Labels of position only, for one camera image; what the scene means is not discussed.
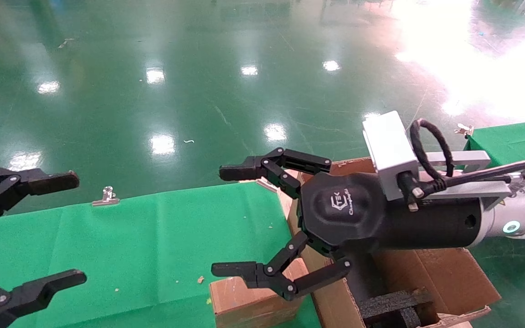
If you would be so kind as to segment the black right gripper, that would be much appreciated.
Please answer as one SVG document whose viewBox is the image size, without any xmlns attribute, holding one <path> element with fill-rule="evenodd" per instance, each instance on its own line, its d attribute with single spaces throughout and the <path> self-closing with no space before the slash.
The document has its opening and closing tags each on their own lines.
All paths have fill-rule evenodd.
<svg viewBox="0 0 525 328">
<path fill-rule="evenodd" d="M 222 165 L 223 181 L 264 177 L 292 199 L 299 199 L 296 233 L 267 264 L 255 261 L 213 263 L 216 277 L 240 277 L 249 289 L 268 288 L 286 301 L 306 296 L 344 278 L 347 257 L 291 280 L 284 271 L 308 245 L 323 256 L 346 252 L 468 247 L 477 238 L 482 209 L 478 199 L 432 200 L 411 212 L 402 200 L 388 201 L 375 174 L 327 174 L 328 158 L 276 148 Z M 302 184 L 286 170 L 313 177 Z"/>
</svg>

